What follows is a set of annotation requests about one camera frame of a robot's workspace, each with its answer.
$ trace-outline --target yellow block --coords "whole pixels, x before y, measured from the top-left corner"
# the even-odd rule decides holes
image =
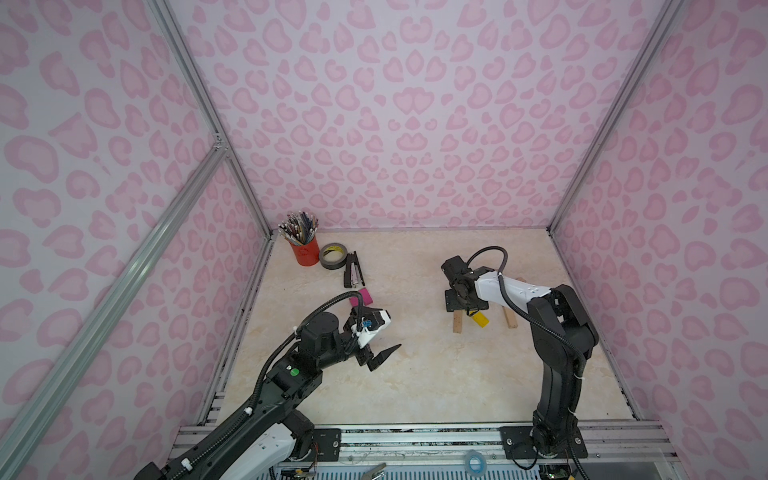
[[[480,328],[485,328],[485,326],[488,325],[488,319],[485,318],[485,315],[483,315],[482,312],[476,312],[472,315],[472,319],[480,325]]]

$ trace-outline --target tape roll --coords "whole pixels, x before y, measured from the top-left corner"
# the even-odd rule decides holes
[[[488,463],[482,453],[470,450],[464,455],[464,470],[470,477],[482,477],[488,471]]]
[[[329,243],[320,249],[320,265],[328,270],[338,270],[346,265],[346,247],[341,243]]]

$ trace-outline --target blue tape roll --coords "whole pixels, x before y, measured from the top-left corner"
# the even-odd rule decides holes
[[[471,477],[482,477],[488,471],[488,463],[482,453],[470,450],[464,455],[464,470]]]

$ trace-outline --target white robot arm cover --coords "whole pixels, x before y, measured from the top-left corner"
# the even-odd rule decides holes
[[[524,312],[528,311],[528,301],[537,296],[547,295],[550,290],[546,286],[531,285],[512,278],[504,277],[504,287],[507,295]],[[501,287],[498,283],[498,272],[484,273],[475,281],[475,291],[478,298],[486,302],[499,303],[507,306],[502,296]]]

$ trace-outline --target pink eraser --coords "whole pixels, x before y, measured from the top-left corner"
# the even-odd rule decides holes
[[[373,303],[373,298],[371,298],[371,294],[368,293],[367,288],[361,288],[360,289],[360,295],[362,295],[362,304],[363,305],[370,305]],[[357,297],[351,296],[349,298],[349,302],[352,304],[352,306],[357,306]]]

